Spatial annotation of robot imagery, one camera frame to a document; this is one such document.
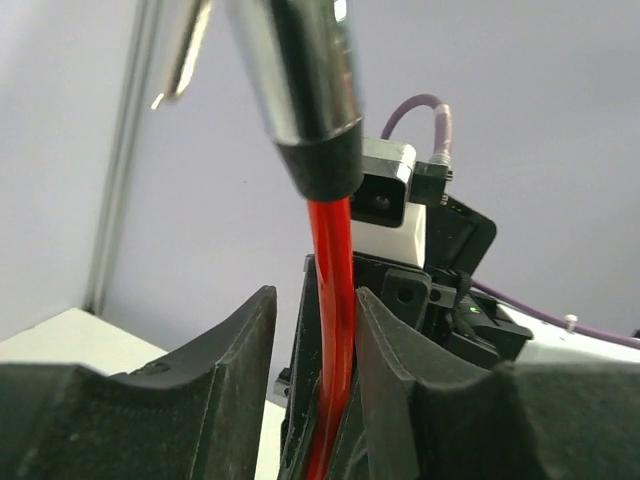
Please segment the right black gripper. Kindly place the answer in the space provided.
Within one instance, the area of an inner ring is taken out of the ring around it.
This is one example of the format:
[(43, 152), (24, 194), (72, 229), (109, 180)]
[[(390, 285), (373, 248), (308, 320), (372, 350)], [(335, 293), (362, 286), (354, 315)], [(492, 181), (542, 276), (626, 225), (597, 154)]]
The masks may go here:
[[(431, 278), (417, 267), (364, 254), (354, 257), (355, 285), (366, 287), (397, 318), (421, 329), (434, 291)], [(316, 420), (321, 369), (321, 328), (315, 258), (304, 264), (291, 360), (285, 419), (280, 434), (280, 479), (304, 479)], [(359, 374), (353, 374), (351, 394), (334, 443), (328, 479), (369, 479), (366, 427), (361, 404)]]

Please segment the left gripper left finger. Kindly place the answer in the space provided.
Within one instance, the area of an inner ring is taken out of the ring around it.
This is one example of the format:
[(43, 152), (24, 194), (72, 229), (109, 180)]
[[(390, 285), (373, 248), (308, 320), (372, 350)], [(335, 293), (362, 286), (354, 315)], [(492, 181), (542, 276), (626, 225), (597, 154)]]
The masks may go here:
[(274, 287), (130, 372), (1, 368), (5, 479), (250, 479), (277, 317)]

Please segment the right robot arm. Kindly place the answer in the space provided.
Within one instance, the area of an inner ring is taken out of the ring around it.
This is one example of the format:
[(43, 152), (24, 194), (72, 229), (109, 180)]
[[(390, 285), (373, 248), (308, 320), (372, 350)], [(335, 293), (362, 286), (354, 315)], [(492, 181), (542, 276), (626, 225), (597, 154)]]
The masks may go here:
[(305, 274), (281, 428), (282, 479), (635, 479), (639, 337), (593, 329), (610, 303), (551, 315), (478, 282), (493, 221), (451, 200), (408, 239), (354, 228), (357, 333), (334, 437), (312, 452), (321, 378)]

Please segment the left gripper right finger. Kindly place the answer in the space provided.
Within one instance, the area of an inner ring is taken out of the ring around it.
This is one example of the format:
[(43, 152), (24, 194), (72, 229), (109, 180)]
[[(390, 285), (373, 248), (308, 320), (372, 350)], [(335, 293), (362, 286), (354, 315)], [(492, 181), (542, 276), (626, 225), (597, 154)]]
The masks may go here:
[(357, 292), (357, 363), (374, 479), (635, 479), (639, 368), (477, 367)]

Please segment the red cable lock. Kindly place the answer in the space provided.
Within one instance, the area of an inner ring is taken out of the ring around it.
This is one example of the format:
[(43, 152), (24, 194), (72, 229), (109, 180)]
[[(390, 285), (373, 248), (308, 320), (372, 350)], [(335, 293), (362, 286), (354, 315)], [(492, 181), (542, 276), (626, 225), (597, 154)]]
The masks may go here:
[(355, 287), (350, 198), (363, 180), (363, 111), (344, 1), (224, 5), (265, 128), (307, 202), (321, 329), (306, 475), (326, 476), (351, 387)]

